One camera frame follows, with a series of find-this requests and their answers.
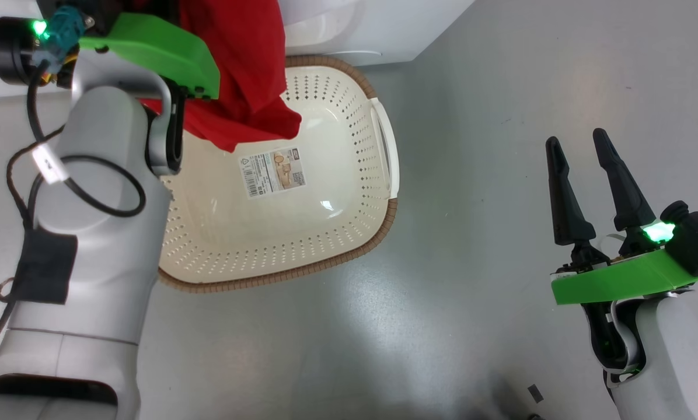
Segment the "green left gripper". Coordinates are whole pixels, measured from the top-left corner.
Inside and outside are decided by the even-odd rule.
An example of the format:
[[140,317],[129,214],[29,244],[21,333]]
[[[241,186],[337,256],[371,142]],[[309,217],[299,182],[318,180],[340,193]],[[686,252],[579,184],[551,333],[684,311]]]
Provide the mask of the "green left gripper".
[[197,97],[218,99],[221,74],[207,44],[160,17],[122,12],[105,37],[84,36],[83,50],[108,48],[120,58],[151,70]]

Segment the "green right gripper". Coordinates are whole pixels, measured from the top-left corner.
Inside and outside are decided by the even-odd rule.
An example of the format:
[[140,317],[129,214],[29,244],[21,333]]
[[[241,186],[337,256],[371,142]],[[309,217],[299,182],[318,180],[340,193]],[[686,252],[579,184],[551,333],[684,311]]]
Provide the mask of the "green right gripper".
[[617,231],[627,231],[624,244],[643,243],[650,246],[621,255],[615,260],[590,244],[595,229],[585,220],[571,188],[570,165],[556,136],[546,141],[547,179],[551,199],[554,242],[573,245],[571,263],[552,274],[551,289],[558,305],[593,304],[639,298],[653,293],[680,289],[698,281],[698,274],[689,274],[666,252],[672,238],[670,229],[663,236],[648,232],[656,219],[626,163],[618,154],[607,131],[595,128],[592,133],[600,167],[607,173],[616,215]]

